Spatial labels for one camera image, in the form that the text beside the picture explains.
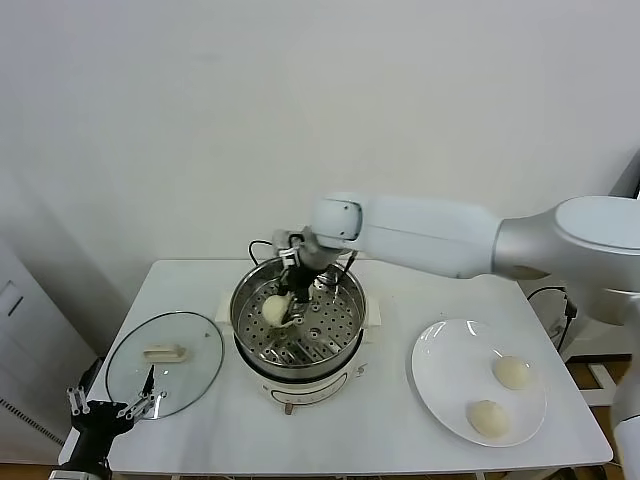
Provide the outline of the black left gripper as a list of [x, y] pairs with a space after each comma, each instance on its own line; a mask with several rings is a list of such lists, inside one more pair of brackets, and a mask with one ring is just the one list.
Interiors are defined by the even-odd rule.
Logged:
[[96, 371], [85, 371], [79, 383], [67, 389], [71, 414], [76, 415], [72, 417], [72, 426], [79, 433], [68, 466], [98, 468], [106, 465], [115, 438], [132, 430], [132, 419], [140, 419], [153, 406], [154, 373], [155, 366], [151, 365], [142, 390], [127, 405], [87, 399], [87, 392], [97, 377]]

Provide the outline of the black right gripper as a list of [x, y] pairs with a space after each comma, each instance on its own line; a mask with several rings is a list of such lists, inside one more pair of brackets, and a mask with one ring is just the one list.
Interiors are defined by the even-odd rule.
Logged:
[[316, 269], [305, 265], [295, 249], [283, 251], [283, 267], [277, 282], [277, 294], [281, 297], [290, 296], [285, 324], [302, 323], [312, 299], [309, 287], [326, 268]]

